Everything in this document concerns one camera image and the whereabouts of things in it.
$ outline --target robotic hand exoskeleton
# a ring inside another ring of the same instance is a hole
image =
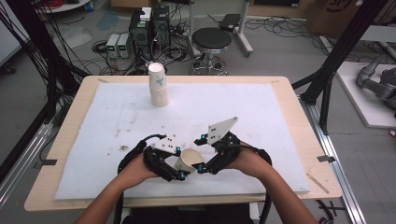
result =
[[[160,138],[160,141],[147,146],[147,140],[153,137]],[[172,136],[154,134],[141,140],[120,162],[118,173],[133,160],[137,155],[143,153],[144,163],[147,168],[167,181],[173,179],[184,180],[190,172],[176,171],[168,165],[165,160],[171,156],[180,156],[180,147],[176,147],[175,139]]]
[[[247,144],[241,145],[241,140],[230,132],[238,118],[227,119],[223,122],[209,126],[208,133],[202,134],[200,139],[194,141],[195,145],[208,144],[212,146],[217,154],[207,163],[201,162],[193,164],[199,174],[217,174],[220,170],[235,161],[242,148],[248,148],[258,153],[265,161],[272,165],[271,157],[264,149],[258,149]],[[272,200],[268,192],[265,194],[265,204],[260,217],[260,224],[265,223],[268,217]]]

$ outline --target white cylindrical container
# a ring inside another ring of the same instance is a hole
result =
[[[163,107],[169,104],[169,92],[168,85],[160,90],[149,89],[151,94],[151,103],[158,107]]]
[[[148,86],[153,105],[162,107],[169,104],[168,82],[161,63],[148,66]]]

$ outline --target paper cup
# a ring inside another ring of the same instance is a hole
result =
[[[153,90],[161,90],[167,86],[165,69],[161,63],[152,63],[148,66],[148,85]]]
[[[194,173],[196,169],[192,167],[195,163],[204,162],[204,158],[201,153],[192,148],[186,148],[181,151],[180,156],[178,157],[174,168],[175,170],[183,170],[190,172],[190,174]]]
[[[151,103],[158,107],[163,107],[169,104],[168,86],[160,90],[149,89],[151,95]]]

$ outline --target power supply box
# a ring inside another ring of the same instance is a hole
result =
[[[106,43],[107,56],[109,58],[118,58],[119,48],[117,48],[117,43],[119,42],[120,35],[111,35]]]
[[[131,42],[131,37],[128,34],[120,35],[120,39],[117,46],[119,48],[120,57],[129,58],[132,52],[132,42]]]

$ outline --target metal stool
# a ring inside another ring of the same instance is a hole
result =
[[[217,76],[228,74],[225,62],[213,55],[222,53],[230,47],[231,37],[227,32],[218,28],[203,28],[192,34],[191,43],[202,53],[202,56],[194,59],[190,72],[212,75],[212,71],[215,71]]]

